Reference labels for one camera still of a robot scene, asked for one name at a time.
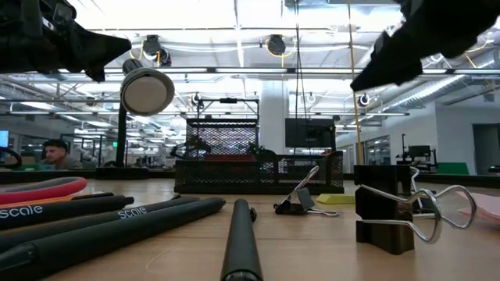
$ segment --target yellow cable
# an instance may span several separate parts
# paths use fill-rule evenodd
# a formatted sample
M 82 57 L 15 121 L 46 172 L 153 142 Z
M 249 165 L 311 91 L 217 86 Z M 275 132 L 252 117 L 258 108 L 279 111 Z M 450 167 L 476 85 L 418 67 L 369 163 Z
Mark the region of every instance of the yellow cable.
M 270 55 L 272 55 L 272 56 L 274 56 L 274 57 L 277 57 L 277 58 L 281 58 L 281 57 L 286 58 L 286 57 L 288 57 L 289 55 L 291 55 L 291 54 L 295 53 L 295 47 L 297 47 L 297 41 L 294 41 L 294 48 L 293 48 L 290 52 L 288 52 L 286 55 L 275 55 L 275 54 L 273 54 L 273 53 L 272 53 L 272 52 L 271 52 L 271 51 L 267 48 L 267 43 L 268 43 L 268 42 L 269 42 L 269 39 L 267 39 L 267 40 L 266 40 L 266 50 L 267 50 L 267 52 L 268 52 Z
M 486 35 L 486 40 L 484 41 L 484 44 L 482 46 L 480 46 L 479 48 L 474 48 L 472 50 L 467 50 L 466 53 L 468 52 L 475 52 L 475 51 L 479 51 L 479 50 L 482 50 L 484 47 L 486 47 L 486 45 L 488 44 L 488 40 L 490 39 L 490 34 L 487 34 Z
M 350 37 L 350 49 L 351 49 L 351 73 L 352 80 L 354 81 L 354 48 L 352 47 L 354 43 L 352 42 L 352 25 L 351 25 L 351 0 L 347 0 L 347 9 L 349 14 L 349 37 Z M 358 117 L 358 104 L 356 103 L 356 93 L 352 92 L 352 101 L 354 102 L 354 119 L 356 121 L 356 134 L 358 135 L 358 165 L 363 164 L 363 155 L 361 154 L 361 136 L 359 133 L 359 117 Z
M 476 64 L 472 61 L 472 59 L 470 59 L 469 55 L 467 54 L 464 54 L 466 56 L 466 58 L 469 60 L 470 64 L 472 65 L 473 68 L 477 68 Z
M 137 59 L 137 60 L 141 60 L 142 59 L 142 52 L 143 52 L 143 49 L 144 49 L 144 41 L 145 40 L 143 40 L 142 43 L 141 43 L 141 54 L 139 54 L 139 59 Z M 134 54 L 132 54 L 132 49 L 128 53 L 129 53 L 129 55 L 130 55 L 130 57 L 132 59 L 135 59 Z

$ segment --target pink paper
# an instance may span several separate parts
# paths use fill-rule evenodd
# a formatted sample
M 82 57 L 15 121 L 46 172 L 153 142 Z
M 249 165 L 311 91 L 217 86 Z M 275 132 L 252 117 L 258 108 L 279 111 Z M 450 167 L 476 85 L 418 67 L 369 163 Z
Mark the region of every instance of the pink paper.
M 463 192 L 457 192 L 457 194 L 466 199 Z M 500 223 L 500 197 L 476 193 L 472 193 L 472 196 L 477 204 L 478 218 Z M 470 216 L 470 208 L 460 209 L 459 212 Z

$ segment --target yellow block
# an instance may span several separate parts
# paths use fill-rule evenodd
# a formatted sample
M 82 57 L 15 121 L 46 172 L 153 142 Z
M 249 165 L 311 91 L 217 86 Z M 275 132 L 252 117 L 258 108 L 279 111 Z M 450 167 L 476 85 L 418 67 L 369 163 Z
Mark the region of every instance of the yellow block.
M 354 204 L 355 196 L 354 194 L 321 194 L 316 199 L 316 202 L 322 204 Z

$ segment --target white column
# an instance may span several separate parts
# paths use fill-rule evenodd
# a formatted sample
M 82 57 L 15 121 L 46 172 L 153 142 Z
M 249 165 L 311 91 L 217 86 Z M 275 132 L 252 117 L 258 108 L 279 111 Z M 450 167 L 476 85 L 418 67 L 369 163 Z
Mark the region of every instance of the white column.
M 278 155 L 284 146 L 284 119 L 288 117 L 287 81 L 264 81 L 260 95 L 259 145 Z

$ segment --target computer monitor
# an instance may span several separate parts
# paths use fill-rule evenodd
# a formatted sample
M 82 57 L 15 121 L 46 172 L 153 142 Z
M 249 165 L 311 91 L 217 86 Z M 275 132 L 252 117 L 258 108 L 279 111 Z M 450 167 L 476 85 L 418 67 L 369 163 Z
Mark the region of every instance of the computer monitor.
M 335 151 L 335 121 L 286 118 L 285 146 L 287 148 L 331 148 Z
M 9 131 L 0 130 L 0 148 L 7 148 L 9 146 Z
M 415 145 L 408 147 L 409 157 L 430 157 L 430 145 Z

